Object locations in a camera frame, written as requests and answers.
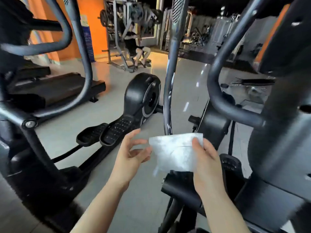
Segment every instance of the blue sign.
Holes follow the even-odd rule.
[[[95,62],[90,27],[82,26],[82,28],[84,33],[84,39],[86,42],[87,53],[89,55],[90,61]]]

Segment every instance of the white tissue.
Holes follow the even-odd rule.
[[[149,138],[149,144],[157,156],[158,170],[170,172],[170,170],[180,172],[193,172],[196,165],[196,156],[192,149],[193,138],[198,138],[203,146],[202,133],[186,133],[169,136],[156,136]]]

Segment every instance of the tiled floor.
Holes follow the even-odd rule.
[[[152,67],[140,68],[137,73],[148,72],[157,75],[162,82],[163,88],[167,55],[151,53],[150,59],[152,60]],[[69,62],[65,66],[52,65],[51,69],[53,74],[72,71],[84,74],[83,67],[79,62]],[[200,62],[186,59],[178,60],[172,97],[172,127],[175,134],[192,131],[192,124],[188,122],[188,117],[190,115],[201,116],[208,100],[206,89],[208,69],[209,65]],[[123,112],[124,92],[129,81],[136,73],[124,72],[107,65],[105,62],[94,63],[93,72],[95,80],[104,80],[107,85],[107,91],[102,93],[99,101],[96,103],[87,102],[60,117],[44,123],[36,130],[51,158],[57,157],[76,146],[76,135],[84,128],[103,122],[109,123],[118,118]],[[220,82],[229,82],[235,77],[249,78],[250,76],[252,77],[253,74],[249,75],[245,72],[224,68],[221,72]],[[234,88],[232,94],[237,102],[242,101],[245,97],[241,88]],[[245,176],[249,176],[251,173],[247,161],[247,143],[251,130],[247,126],[238,124],[234,142],[233,154],[242,161]],[[164,135],[162,114],[154,114],[142,126],[139,137],[149,138],[158,135]],[[219,153],[227,153],[228,143],[229,137],[226,136],[220,145]],[[100,144],[95,144],[88,148],[82,148],[57,163],[57,167],[79,166],[99,147]],[[88,207],[108,180],[117,151],[118,147],[95,168],[89,183],[76,197],[76,201],[83,208]],[[155,166],[155,157],[152,157],[149,162],[141,166],[129,189],[121,199],[109,233],[157,232],[169,197],[161,192],[161,182],[165,177],[165,173],[159,173],[156,177],[152,175]],[[203,228],[208,227],[206,219],[202,216],[198,216],[197,225]],[[27,212],[3,179],[0,180],[0,232],[51,232]]]

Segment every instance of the person's right hand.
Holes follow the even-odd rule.
[[[198,139],[194,138],[192,148],[197,158],[196,169],[193,173],[196,192],[201,198],[204,195],[226,194],[220,158],[213,145],[204,138],[202,147]]]

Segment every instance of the person exercising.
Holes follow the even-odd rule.
[[[146,47],[146,46],[137,46],[136,45],[136,40],[138,38],[138,36],[136,35],[136,33],[133,32],[134,29],[134,22],[131,22],[131,25],[128,29],[128,32],[126,33],[126,36],[124,37],[124,43],[126,48],[128,49],[128,51],[130,52],[130,55],[136,55],[136,60],[135,60],[135,69],[138,69],[138,61],[140,59],[140,57],[142,57],[142,53],[145,53],[144,58],[142,59],[142,66],[144,66],[144,68],[146,67],[146,59],[147,57],[150,55],[150,48]]]
[[[136,175],[141,163],[150,159],[152,148],[133,149],[147,144],[147,140],[135,139],[140,132],[128,133],[119,149],[110,178],[91,202],[71,233],[106,233],[123,193]],[[206,139],[203,147],[197,138],[192,140],[197,157],[193,173],[194,187],[199,194],[212,233],[250,233],[241,213],[229,199],[222,178],[221,162],[217,151]]]

